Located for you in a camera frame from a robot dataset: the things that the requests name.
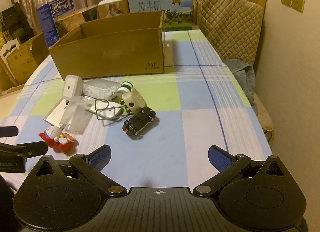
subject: table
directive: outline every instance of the table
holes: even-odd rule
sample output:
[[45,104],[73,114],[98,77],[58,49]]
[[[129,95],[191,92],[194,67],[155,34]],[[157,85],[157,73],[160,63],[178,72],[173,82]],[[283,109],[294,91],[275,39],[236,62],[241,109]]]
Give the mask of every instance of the table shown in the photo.
[[[74,134],[79,145],[68,155],[49,148],[55,159],[89,154],[103,144],[111,147],[111,161],[101,171],[127,189],[185,187],[218,173],[208,160],[217,145],[231,154],[265,160],[271,150],[247,98],[230,70],[199,29],[167,32],[164,74],[106,78],[130,81],[157,119],[137,138],[122,131],[122,121],[92,118],[84,134]],[[0,142],[40,141],[49,124],[43,117],[59,100],[63,80],[48,56],[27,81],[1,126],[16,125],[17,137]],[[39,157],[28,159],[27,172],[1,173],[17,189]]]

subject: toy car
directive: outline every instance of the toy car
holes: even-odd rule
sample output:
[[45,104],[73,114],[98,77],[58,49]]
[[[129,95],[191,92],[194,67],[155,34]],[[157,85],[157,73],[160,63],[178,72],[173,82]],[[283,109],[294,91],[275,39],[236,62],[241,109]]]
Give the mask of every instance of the toy car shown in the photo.
[[129,120],[124,121],[122,130],[127,135],[138,135],[139,132],[145,128],[147,124],[153,122],[156,118],[156,112],[149,107],[140,109],[140,111],[131,117]]

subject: blue milk box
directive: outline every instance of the blue milk box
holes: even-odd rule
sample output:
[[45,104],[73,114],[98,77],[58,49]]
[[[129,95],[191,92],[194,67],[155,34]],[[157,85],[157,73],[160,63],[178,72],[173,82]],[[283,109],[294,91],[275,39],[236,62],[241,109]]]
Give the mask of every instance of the blue milk box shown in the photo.
[[128,0],[130,13],[164,11],[166,31],[192,30],[193,0]]
[[53,0],[37,9],[39,24],[49,48],[60,38],[55,18],[74,10],[72,0]]

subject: picture of cows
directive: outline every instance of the picture of cows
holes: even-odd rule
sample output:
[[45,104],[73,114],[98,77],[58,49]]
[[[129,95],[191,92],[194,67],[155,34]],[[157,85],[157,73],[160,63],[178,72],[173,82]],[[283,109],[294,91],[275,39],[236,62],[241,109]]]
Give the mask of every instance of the picture of cows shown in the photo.
[[190,26],[193,20],[192,12],[171,12],[170,9],[164,11],[164,23],[162,27],[184,27]]

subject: gray towel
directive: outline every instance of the gray towel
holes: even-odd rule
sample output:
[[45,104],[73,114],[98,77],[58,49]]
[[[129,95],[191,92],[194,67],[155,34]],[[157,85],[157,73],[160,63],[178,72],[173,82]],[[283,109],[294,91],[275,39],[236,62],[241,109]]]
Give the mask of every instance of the gray towel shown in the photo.
[[253,111],[257,115],[258,108],[253,98],[256,80],[254,78],[254,70],[252,66],[238,59],[226,59],[223,61],[223,63],[228,66],[235,76],[237,82],[245,93],[245,96],[249,100]]

